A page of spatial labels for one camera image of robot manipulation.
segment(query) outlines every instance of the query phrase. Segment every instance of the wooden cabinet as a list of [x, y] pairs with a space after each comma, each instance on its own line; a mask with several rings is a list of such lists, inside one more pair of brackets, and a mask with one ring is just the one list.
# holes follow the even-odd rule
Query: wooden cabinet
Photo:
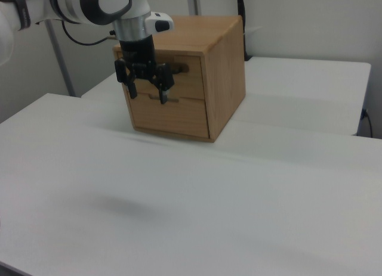
[[[242, 20], [234, 17], [173, 17], [175, 30], [154, 36], [158, 63], [169, 63], [175, 85], [168, 101], [136, 80], [138, 97], [126, 102], [137, 131], [214, 142], [245, 96]], [[114, 47], [116, 58], [121, 48]]]

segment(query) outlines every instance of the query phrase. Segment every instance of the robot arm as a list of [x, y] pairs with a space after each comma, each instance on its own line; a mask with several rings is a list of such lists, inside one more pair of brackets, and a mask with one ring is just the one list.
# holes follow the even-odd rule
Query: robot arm
[[166, 102], [174, 81], [169, 65], [155, 61], [152, 35], [173, 29], [174, 23], [166, 14], [152, 13], [147, 0], [0, 0], [0, 65], [11, 57], [14, 32], [47, 19], [112, 23], [124, 56], [115, 63], [118, 81], [135, 98], [135, 78], [147, 79], [158, 88], [161, 103]]

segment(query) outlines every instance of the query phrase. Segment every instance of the drawer front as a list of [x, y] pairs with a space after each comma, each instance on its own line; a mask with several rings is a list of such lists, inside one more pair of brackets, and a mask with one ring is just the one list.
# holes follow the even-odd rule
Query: drawer front
[[[204, 100], [203, 77], [199, 57], [186, 55], [156, 55], [157, 63], [169, 63], [174, 72], [174, 86], [170, 89], [169, 98], [193, 98]], [[138, 93], [151, 94], [159, 97], [158, 90], [148, 80], [136, 79]]]
[[163, 105], [150, 94], [138, 94], [129, 102], [136, 128], [209, 138], [204, 100], [179, 98]]

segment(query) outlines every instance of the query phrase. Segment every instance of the white wall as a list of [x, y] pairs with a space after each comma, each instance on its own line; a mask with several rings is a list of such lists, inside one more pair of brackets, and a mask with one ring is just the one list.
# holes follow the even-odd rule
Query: white wall
[[[170, 15], [188, 15], [187, 0], [148, 0], [152, 11]], [[95, 27], [67, 24], [68, 32], [81, 42], [94, 42], [109, 35], [112, 26]], [[80, 97], [115, 72], [112, 48], [117, 41], [106, 41], [96, 46], [80, 46], [65, 35], [60, 21], [53, 28], [63, 53], [76, 96]]]
[[46, 93], [67, 95], [45, 24], [15, 38], [11, 60], [0, 67], [0, 123]]
[[[382, 0], [245, 0], [248, 52], [372, 65], [366, 107], [382, 138]], [[201, 0], [203, 15], [236, 14], [236, 0]], [[368, 136], [366, 122], [361, 134]]]

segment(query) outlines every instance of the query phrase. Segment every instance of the white table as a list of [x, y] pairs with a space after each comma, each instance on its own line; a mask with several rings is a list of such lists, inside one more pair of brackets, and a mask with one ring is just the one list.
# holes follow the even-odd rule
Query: white table
[[381, 275], [382, 142], [231, 120], [134, 132], [46, 95], [0, 124], [0, 261], [33, 276]]
[[[366, 63], [253, 57], [245, 63], [247, 95], [232, 119], [354, 135], [369, 73]], [[115, 75], [82, 97], [125, 104]]]

